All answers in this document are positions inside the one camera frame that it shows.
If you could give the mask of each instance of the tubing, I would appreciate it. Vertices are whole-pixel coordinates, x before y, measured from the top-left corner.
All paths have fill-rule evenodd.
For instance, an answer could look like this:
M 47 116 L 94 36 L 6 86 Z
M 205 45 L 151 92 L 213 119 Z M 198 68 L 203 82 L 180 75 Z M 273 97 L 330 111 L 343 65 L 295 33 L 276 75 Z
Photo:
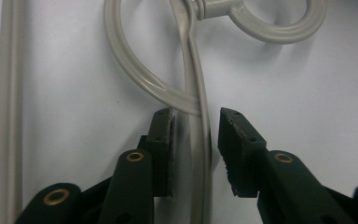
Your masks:
M 228 16 L 246 34 L 264 42 L 292 44 L 313 35 L 324 22 L 326 0 L 307 0 L 307 10 L 300 21 L 292 25 L 273 25 L 258 19 L 243 2 L 231 8 Z
M 162 103 L 188 114 L 199 115 L 199 99 L 153 75 L 132 52 L 121 25 L 120 5 L 120 0 L 106 0 L 104 6 L 105 30 L 118 63 L 139 87 Z
M 3 0 L 0 34 L 0 224 L 21 211 L 22 0 Z

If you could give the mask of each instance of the brass screw insert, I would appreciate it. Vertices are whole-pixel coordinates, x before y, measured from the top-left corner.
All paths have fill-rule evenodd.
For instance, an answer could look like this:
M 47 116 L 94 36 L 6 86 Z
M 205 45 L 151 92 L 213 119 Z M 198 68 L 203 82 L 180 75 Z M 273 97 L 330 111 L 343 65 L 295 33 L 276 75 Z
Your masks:
M 59 198 L 53 198 L 52 196 L 55 194 L 61 194 L 62 196 Z M 47 205 L 56 205 L 62 203 L 69 197 L 69 190 L 67 189 L 55 189 L 45 196 L 43 202 Z
M 144 159 L 144 154 L 140 152 L 132 152 L 127 155 L 127 161 L 141 161 Z
M 275 154 L 274 158 L 277 161 L 281 161 L 281 162 L 285 162 L 285 163 L 290 163 L 293 161 L 292 157 L 290 157 L 289 155 L 283 154 L 283 153 Z

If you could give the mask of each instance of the white background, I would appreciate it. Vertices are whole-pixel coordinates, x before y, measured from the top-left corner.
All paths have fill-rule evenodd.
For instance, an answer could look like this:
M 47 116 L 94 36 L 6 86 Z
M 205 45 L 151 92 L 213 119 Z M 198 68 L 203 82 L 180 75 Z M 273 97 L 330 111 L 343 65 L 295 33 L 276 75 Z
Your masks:
M 103 27 L 103 0 L 25 1 L 23 200 L 57 182 L 89 188 L 147 134 L 164 107 L 125 75 Z M 305 1 L 246 0 L 260 18 L 289 24 Z M 265 44 L 229 18 L 199 23 L 213 138 L 213 223 L 261 223 L 255 200 L 234 198 L 217 150 L 220 107 L 243 113 L 268 149 L 296 154 L 327 187 L 358 186 L 358 1 L 329 0 L 316 35 Z M 184 69 L 168 1 L 124 1 L 132 49 L 152 72 L 183 88 Z M 156 201 L 156 223 L 187 223 L 190 152 L 186 116 L 178 127 L 173 200 Z

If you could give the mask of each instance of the screw hole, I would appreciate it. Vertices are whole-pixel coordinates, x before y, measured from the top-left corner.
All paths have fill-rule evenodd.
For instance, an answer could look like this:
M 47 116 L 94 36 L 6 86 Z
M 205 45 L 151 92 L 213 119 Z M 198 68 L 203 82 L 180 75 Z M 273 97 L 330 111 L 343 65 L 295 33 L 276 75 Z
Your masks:
M 290 157 L 289 155 L 283 154 L 283 153 L 275 154 L 274 157 L 275 157 L 275 160 L 285 162 L 285 163 L 290 163 L 293 161 L 292 157 Z
M 127 161 L 141 161 L 144 158 L 144 154 L 140 152 L 132 152 L 127 155 Z
M 131 215 L 128 213 L 122 213 L 116 217 L 117 224 L 125 224 L 131 221 Z
M 336 220 L 330 216 L 321 216 L 321 221 L 325 224 L 337 224 Z
M 47 205 L 56 205 L 65 201 L 69 194 L 70 192 L 67 189 L 55 189 L 45 196 L 43 202 Z

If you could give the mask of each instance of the beige plastic tube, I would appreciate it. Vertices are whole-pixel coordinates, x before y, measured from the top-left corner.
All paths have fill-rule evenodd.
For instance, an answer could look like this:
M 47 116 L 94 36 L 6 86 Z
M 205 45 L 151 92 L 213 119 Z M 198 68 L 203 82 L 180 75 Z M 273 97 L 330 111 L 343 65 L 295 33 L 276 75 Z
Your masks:
M 21 211 L 21 28 L 23 0 L 2 0 L 0 34 L 0 224 Z

